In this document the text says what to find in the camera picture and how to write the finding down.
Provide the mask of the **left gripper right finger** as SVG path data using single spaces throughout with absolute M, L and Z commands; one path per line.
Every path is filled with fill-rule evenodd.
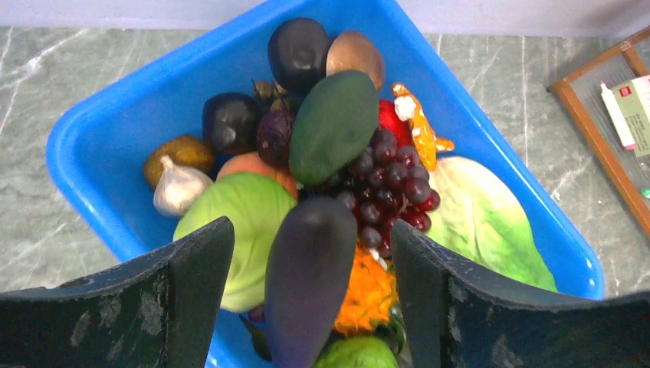
M 647 367 L 649 294 L 604 301 L 515 281 L 398 221 L 392 259 L 416 367 Z

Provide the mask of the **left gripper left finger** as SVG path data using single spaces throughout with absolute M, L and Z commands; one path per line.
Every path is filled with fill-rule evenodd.
M 3 367 L 202 367 L 234 248 L 218 218 L 58 287 L 1 295 Z

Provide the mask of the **pale green toy cabbage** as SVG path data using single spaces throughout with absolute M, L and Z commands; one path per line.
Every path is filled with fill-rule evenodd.
M 264 303 L 268 256 L 275 235 L 297 200 L 275 180 L 236 172 L 207 188 L 179 220 L 173 240 L 225 216 L 233 224 L 235 245 L 221 308 L 247 312 Z

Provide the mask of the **purple toy eggplant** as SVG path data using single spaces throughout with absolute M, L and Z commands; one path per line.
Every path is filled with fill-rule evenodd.
M 264 312 L 276 367 L 311 367 L 327 342 L 350 280 L 357 239 L 353 213 L 313 197 L 291 209 L 271 246 Z

